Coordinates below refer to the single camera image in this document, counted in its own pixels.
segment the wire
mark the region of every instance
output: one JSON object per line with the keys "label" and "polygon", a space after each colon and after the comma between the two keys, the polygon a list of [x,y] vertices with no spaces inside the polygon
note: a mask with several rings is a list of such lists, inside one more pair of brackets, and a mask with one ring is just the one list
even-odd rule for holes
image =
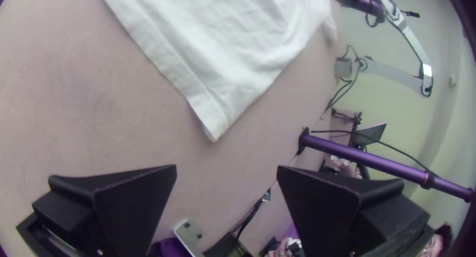
{"label": "wire", "polygon": [[411,155],[409,155],[409,154],[407,154],[407,153],[405,153],[405,152],[403,152],[403,151],[401,151],[401,150],[398,150],[398,149],[396,149],[395,147],[393,147],[393,146],[391,146],[391,145],[388,145],[388,144],[386,144],[386,143],[384,143],[384,142],[377,141],[377,140],[375,140],[374,138],[369,137],[369,136],[367,136],[367,135],[365,135],[365,134],[362,134],[362,133],[359,133],[359,132],[355,132],[355,131],[346,131],[346,130],[313,130],[313,131],[311,131],[311,133],[326,133],[326,132],[340,132],[340,133],[355,134],[355,135],[359,135],[359,136],[365,137],[365,138],[367,138],[367,139],[369,139],[369,140],[371,140],[371,141],[373,141],[373,142],[376,142],[376,143],[380,143],[380,144],[382,144],[382,145],[385,145],[385,146],[387,146],[388,148],[393,149],[393,150],[399,152],[400,154],[405,155],[405,156],[407,156],[408,158],[412,159],[412,160],[415,161],[418,165],[420,165],[422,168],[424,168],[425,170],[427,170],[429,173],[432,173],[432,174],[434,174],[435,176],[438,177],[438,175],[436,175],[434,172],[432,172],[429,168],[427,168],[425,165],[423,165],[421,162],[419,162],[417,159],[415,159],[415,158],[412,157]]}
{"label": "wire", "polygon": [[[240,256],[243,256],[244,254],[246,254],[246,250],[241,246],[238,240],[239,240],[239,237],[241,236],[241,233],[243,232],[245,227],[251,222],[251,220],[253,219],[257,211],[259,210],[262,203],[263,203],[262,199],[258,200],[258,202],[255,203],[253,208],[250,209],[250,211],[247,213],[246,217],[243,218],[243,220],[241,220],[239,224],[237,224],[230,232],[228,232],[225,236],[223,236],[217,243],[211,246],[207,251],[216,247],[217,245],[219,245],[220,243],[222,243],[224,240],[228,239],[229,237],[232,237],[231,240],[233,240],[233,243],[235,244],[238,254]],[[239,232],[236,235],[236,237],[233,237],[233,234],[238,230]]]}
{"label": "wire", "polygon": [[352,80],[345,80],[342,77],[339,77],[343,82],[352,82]]}
{"label": "wire", "polygon": [[[343,78],[341,78],[342,81],[346,82],[346,84],[344,86],[342,86],[337,92],[336,94],[334,94],[334,96],[332,97],[332,99],[329,101],[329,103],[327,104],[327,107],[326,107],[326,111],[331,108],[332,106],[334,106],[352,87],[353,85],[355,84],[356,80],[357,80],[357,77],[358,77],[358,74],[360,73],[360,69],[362,68],[362,62],[361,61],[365,61],[365,64],[367,65],[367,61],[363,58],[360,58],[357,54],[357,51],[354,49],[354,47],[352,47],[351,45],[348,45],[347,46],[347,49],[346,49],[346,53],[344,53],[343,56],[337,58],[338,60],[342,60],[344,59],[347,54],[349,53],[349,49],[352,49],[352,51],[354,52],[355,56],[356,56],[356,59],[355,59],[355,62],[358,62],[359,63],[359,67],[357,69],[357,73],[356,73],[356,76],[355,78],[351,81],[351,80],[344,80]],[[337,97],[339,95],[339,93],[344,90],[345,88],[347,88],[347,90],[339,97]]]}
{"label": "wire", "polygon": [[370,24],[370,22],[368,21],[368,13],[365,14],[365,22],[367,23],[367,25],[368,25],[370,28],[375,28],[375,27],[377,27],[377,25],[380,24],[377,19],[375,19],[375,21],[373,22],[373,24]]}

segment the white towel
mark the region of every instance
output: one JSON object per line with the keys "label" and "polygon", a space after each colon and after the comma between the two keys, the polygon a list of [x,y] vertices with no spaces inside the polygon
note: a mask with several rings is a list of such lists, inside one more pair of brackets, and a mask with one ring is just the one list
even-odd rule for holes
{"label": "white towel", "polygon": [[106,2],[187,98],[213,142],[266,91],[317,26],[333,25],[329,0]]}

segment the purple metal rod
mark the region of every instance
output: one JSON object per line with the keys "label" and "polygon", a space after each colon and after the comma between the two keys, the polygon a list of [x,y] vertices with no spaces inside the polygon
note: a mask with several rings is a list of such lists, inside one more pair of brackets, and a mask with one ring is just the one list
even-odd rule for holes
{"label": "purple metal rod", "polygon": [[344,7],[350,7],[373,15],[377,18],[385,18],[385,10],[380,1],[376,0],[335,0]]}
{"label": "purple metal rod", "polygon": [[[370,168],[400,177],[419,185],[425,184],[428,180],[429,174],[426,171],[420,171],[383,157],[309,135],[309,130],[307,128],[299,137],[299,151],[297,154],[301,154],[306,147],[345,158],[350,161],[362,163]],[[474,193],[472,189],[464,188],[440,177],[435,178],[432,188],[459,197],[468,203],[471,202]]]}

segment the light green wall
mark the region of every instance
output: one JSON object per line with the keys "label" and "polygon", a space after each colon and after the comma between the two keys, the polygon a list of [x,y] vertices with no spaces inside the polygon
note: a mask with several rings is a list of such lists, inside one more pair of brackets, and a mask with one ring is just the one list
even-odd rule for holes
{"label": "light green wall", "polygon": [[[422,150],[423,145],[434,143],[428,139],[434,135],[431,133],[434,118],[440,112],[441,103],[448,103],[446,98],[452,91],[448,83],[452,72],[449,61],[451,57],[447,53],[451,45],[449,36],[452,33],[447,25],[446,11],[442,9],[449,1],[394,1],[401,10],[412,10],[421,14],[421,19],[410,17],[407,22],[431,59],[434,76],[432,96],[426,99],[388,78],[361,74],[352,90],[336,107],[362,111],[362,126],[387,122],[382,141],[418,157],[420,154],[428,155]],[[365,23],[363,13],[348,8],[342,10],[342,21],[347,43],[355,47],[360,57],[368,55],[378,62],[417,74],[419,63],[416,56],[404,37],[389,23],[370,28]],[[410,166],[414,165],[411,159],[378,144],[370,145],[368,150]],[[433,158],[434,156],[430,156],[424,159],[425,164],[431,164]],[[391,178],[375,170],[370,170],[370,175],[373,179]]]}
{"label": "light green wall", "polygon": [[[434,90],[424,99],[399,84],[362,74],[337,107],[363,111],[362,125],[387,122],[382,141],[414,157],[439,176],[467,187],[476,186],[476,64],[461,23],[449,0],[394,0],[401,10],[421,13],[408,18],[433,66]],[[404,38],[388,23],[369,28],[364,15],[343,8],[342,20],[348,44],[360,56],[415,73],[418,63]],[[456,87],[449,86],[455,77]],[[415,166],[391,149],[371,145],[369,152]],[[373,179],[391,176],[370,170]],[[457,234],[468,205],[462,200],[407,184],[405,192],[431,215],[433,227],[452,224]]]}
{"label": "light green wall", "polygon": [[[461,40],[460,79],[456,87],[457,97],[447,131],[432,171],[457,184],[476,186],[476,64],[466,39]],[[469,205],[460,199],[438,192],[418,189],[412,200],[431,214],[434,227],[448,222],[457,233],[466,216]]]}

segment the dark hair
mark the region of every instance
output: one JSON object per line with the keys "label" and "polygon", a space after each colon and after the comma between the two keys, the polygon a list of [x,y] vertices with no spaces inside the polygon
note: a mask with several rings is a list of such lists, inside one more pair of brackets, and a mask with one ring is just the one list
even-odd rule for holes
{"label": "dark hair", "polygon": [[443,224],[435,230],[435,235],[440,235],[443,238],[443,248],[441,249],[440,254],[438,254],[438,257],[447,256],[450,250],[451,241],[453,240],[453,232],[451,229],[451,225],[448,225],[446,223]]}

